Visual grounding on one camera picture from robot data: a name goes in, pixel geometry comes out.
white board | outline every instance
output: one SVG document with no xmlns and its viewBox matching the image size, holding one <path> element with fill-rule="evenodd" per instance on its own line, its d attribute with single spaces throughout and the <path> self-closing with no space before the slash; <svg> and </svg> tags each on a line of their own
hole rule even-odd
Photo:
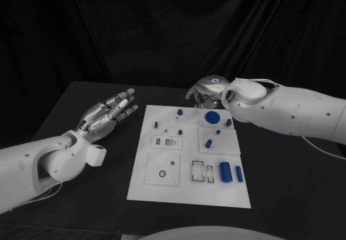
<svg viewBox="0 0 346 240">
<path fill-rule="evenodd" d="M 206 121 L 209 111 L 220 116 L 216 124 Z M 224 110 L 147 105 L 128 200 L 250 208 L 236 132 L 233 124 L 226 127 L 227 119 L 232 116 Z M 210 148 L 206 148 L 206 138 L 213 139 Z M 201 168 L 194 171 L 197 179 L 204 181 L 193 181 L 193 161 L 203 162 Z M 227 162 L 230 166 L 232 182 L 227 183 L 222 182 L 220 177 L 222 162 Z M 240 167 L 243 182 L 237 182 L 236 166 Z"/>
</svg>

robotic hand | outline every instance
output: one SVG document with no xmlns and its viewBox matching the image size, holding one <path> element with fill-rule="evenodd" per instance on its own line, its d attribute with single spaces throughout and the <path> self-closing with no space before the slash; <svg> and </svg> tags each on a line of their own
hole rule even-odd
<svg viewBox="0 0 346 240">
<path fill-rule="evenodd" d="M 0 150 L 0 214 L 73 179 L 85 163 L 92 167 L 102 165 L 106 150 L 92 143 L 109 134 L 115 124 L 136 110 L 136 105 L 123 110 L 134 100 L 134 92 L 129 88 L 96 103 L 82 115 L 74 130 L 61 136 Z M 38 178 L 37 163 L 49 174 L 44 178 Z"/>
<path fill-rule="evenodd" d="M 273 88 L 265 88 L 258 82 L 272 84 Z M 250 122 L 285 135 L 320 138 L 346 145 L 346 100 L 276 85 L 266 79 L 236 78 L 229 82 L 211 75 L 191 86 L 185 99 L 193 95 L 194 107 L 206 109 L 216 108 L 220 100 L 239 122 Z"/>
</svg>

black backdrop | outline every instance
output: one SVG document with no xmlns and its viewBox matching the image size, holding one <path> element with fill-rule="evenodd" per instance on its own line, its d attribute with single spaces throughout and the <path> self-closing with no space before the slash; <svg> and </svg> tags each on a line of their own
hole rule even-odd
<svg viewBox="0 0 346 240">
<path fill-rule="evenodd" d="M 72 81 L 188 88 L 216 74 L 346 98 L 343 0 L 2 0 L 0 29 L 1 147 Z"/>
</svg>

blue disc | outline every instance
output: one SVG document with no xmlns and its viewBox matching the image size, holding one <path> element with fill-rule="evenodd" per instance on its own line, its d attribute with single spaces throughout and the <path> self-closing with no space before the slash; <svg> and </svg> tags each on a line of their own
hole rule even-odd
<svg viewBox="0 0 346 240">
<path fill-rule="evenodd" d="M 216 124 L 220 121 L 220 115 L 214 111 L 209 111 L 204 115 L 204 119 L 210 124 Z"/>
</svg>

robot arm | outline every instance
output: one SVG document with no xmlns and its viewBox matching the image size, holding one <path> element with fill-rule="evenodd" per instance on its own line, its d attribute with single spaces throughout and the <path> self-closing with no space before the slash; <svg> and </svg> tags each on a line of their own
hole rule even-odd
<svg viewBox="0 0 346 240">
<path fill-rule="evenodd" d="M 343 99 L 302 88 L 278 86 L 268 89 L 255 79 L 236 78 L 227 82 L 216 75 L 197 81 L 185 99 L 191 95 L 198 108 L 214 108 L 220 100 L 224 110 L 239 122 L 253 123 L 285 135 L 320 138 L 346 145 Z"/>
<path fill-rule="evenodd" d="M 100 166 L 106 150 L 92 144 L 113 130 L 115 124 L 136 110 L 123 110 L 134 100 L 128 89 L 85 112 L 77 127 L 61 136 L 0 150 L 0 214 L 40 196 L 54 185 L 73 179 L 87 163 Z M 37 163 L 49 176 L 38 178 Z"/>
</svg>

